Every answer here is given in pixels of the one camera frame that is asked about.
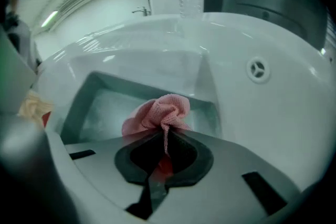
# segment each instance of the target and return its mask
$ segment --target pink mesh cloth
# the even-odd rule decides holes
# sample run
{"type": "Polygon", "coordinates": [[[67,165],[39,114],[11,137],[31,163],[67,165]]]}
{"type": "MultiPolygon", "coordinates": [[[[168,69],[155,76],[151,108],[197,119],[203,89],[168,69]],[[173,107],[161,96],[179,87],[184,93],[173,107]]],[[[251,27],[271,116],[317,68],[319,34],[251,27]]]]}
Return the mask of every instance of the pink mesh cloth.
{"type": "Polygon", "coordinates": [[[168,131],[170,126],[190,130],[183,119],[190,111],[189,100],[178,94],[167,94],[152,99],[135,109],[122,124],[122,135],[161,127],[164,132],[164,151],[168,155],[168,131]]]}

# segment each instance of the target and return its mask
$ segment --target beige cloth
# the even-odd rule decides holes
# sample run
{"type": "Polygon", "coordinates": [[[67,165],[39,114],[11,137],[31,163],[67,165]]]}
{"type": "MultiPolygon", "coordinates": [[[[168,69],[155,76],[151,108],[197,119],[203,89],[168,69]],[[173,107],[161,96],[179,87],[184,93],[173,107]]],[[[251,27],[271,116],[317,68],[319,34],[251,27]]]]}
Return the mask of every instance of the beige cloth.
{"type": "Polygon", "coordinates": [[[52,103],[42,101],[36,92],[30,90],[21,104],[19,115],[44,127],[42,116],[51,112],[53,107],[52,103]]]}

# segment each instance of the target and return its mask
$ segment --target white plastic surface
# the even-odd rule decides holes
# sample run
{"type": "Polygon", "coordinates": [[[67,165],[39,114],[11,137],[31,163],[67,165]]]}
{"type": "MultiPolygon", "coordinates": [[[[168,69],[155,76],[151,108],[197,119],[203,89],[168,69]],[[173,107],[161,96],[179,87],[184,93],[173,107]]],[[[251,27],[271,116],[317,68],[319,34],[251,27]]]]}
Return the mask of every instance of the white plastic surface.
{"type": "Polygon", "coordinates": [[[301,38],[260,19],[151,16],[87,36],[43,65],[34,89],[55,104],[50,131],[60,132],[77,90],[96,70],[217,104],[222,138],[247,147],[301,190],[322,177],[333,154],[335,71],[301,38]],[[265,83],[247,75],[255,57],[269,65],[265,83]]]}

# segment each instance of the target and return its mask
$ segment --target sink drain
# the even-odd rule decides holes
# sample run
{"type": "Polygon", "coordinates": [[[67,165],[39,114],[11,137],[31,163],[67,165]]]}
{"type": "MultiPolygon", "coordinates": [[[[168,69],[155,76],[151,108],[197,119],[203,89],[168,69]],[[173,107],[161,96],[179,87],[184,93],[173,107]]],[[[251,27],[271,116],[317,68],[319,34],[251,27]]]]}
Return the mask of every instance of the sink drain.
{"type": "Polygon", "coordinates": [[[268,63],[261,57],[254,57],[247,63],[247,75],[255,83],[265,83],[270,76],[268,63]]]}

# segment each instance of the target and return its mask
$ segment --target black slot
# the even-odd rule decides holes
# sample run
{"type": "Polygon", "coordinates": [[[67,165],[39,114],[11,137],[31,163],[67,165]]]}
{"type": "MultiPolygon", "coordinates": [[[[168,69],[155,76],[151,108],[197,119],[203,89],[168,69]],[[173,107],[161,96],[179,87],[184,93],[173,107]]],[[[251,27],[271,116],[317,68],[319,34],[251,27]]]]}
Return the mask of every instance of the black slot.
{"type": "Polygon", "coordinates": [[[243,174],[242,177],[269,216],[287,204],[258,172],[243,174]]]}
{"type": "Polygon", "coordinates": [[[70,155],[71,159],[75,160],[75,159],[81,159],[81,158],[84,158],[84,157],[88,157],[88,156],[91,156],[91,155],[94,155],[94,154],[95,154],[95,152],[93,150],[87,150],[87,151],[71,153],[69,155],[70,155]]]}

